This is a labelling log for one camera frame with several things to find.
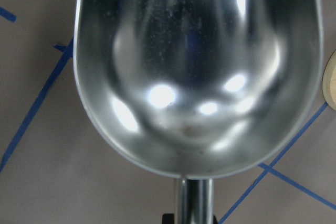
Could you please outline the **wooden cup stand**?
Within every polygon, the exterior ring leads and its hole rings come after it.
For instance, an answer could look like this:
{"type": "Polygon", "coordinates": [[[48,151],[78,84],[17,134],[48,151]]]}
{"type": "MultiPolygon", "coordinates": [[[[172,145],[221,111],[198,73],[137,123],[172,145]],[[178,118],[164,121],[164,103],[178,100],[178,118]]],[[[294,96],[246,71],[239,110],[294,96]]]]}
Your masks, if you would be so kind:
{"type": "Polygon", "coordinates": [[[335,51],[331,55],[322,78],[322,92],[325,101],[333,109],[336,109],[335,106],[335,51]]]}

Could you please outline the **metal ice scoop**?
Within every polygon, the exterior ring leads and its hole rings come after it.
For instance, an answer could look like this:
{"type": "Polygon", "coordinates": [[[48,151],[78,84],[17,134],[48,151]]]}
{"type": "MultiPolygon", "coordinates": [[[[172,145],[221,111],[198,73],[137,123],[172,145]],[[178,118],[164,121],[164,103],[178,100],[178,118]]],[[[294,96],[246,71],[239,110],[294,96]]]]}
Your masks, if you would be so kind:
{"type": "Polygon", "coordinates": [[[166,223],[212,223],[213,180],[279,151],[323,63],[321,0],[77,0],[82,105],[120,155],[176,179],[166,223]]]}

